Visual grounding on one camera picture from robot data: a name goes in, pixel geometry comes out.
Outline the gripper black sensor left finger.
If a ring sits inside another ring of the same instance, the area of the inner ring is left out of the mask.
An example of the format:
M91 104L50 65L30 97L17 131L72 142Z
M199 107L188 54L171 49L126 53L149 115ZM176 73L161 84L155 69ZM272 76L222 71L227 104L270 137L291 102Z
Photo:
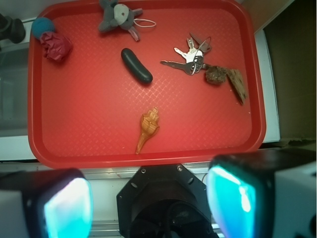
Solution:
M92 220L92 189L80 170L0 174L2 238L87 238Z

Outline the gripper black sensor right finger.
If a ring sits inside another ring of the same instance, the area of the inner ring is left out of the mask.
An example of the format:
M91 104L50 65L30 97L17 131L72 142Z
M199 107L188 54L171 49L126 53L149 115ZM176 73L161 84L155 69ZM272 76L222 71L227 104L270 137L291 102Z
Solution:
M314 238L317 155L300 148L215 156L207 174L211 214L226 238Z

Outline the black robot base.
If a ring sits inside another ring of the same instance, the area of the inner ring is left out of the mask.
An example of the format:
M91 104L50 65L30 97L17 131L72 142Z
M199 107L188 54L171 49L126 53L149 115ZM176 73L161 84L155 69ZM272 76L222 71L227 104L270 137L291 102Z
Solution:
M140 167L116 196L125 238L216 238L206 185L183 165Z

